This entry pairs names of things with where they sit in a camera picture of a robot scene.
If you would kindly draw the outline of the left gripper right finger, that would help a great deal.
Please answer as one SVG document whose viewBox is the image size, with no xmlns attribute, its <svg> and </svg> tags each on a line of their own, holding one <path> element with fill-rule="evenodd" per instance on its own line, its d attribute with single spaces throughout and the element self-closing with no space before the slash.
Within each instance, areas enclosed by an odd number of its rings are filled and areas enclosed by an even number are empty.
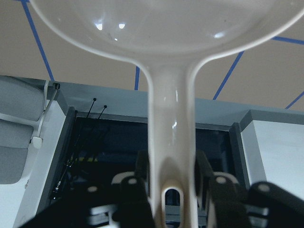
<svg viewBox="0 0 304 228">
<path fill-rule="evenodd" d="M 208 228 L 302 228 L 304 201 L 267 181 L 247 190 L 235 176 L 214 172 L 205 153 L 196 152 L 195 190 Z"/>
</svg>

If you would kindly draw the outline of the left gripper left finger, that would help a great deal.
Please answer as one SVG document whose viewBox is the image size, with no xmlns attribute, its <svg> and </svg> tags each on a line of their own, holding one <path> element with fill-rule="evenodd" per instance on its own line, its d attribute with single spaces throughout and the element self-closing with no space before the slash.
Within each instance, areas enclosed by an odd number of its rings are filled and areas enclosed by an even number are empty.
<svg viewBox="0 0 304 228">
<path fill-rule="evenodd" d="M 148 153 L 138 152 L 134 173 L 117 174 L 107 187 L 78 187 L 22 227 L 154 228 L 147 193 L 148 169 Z"/>
</svg>

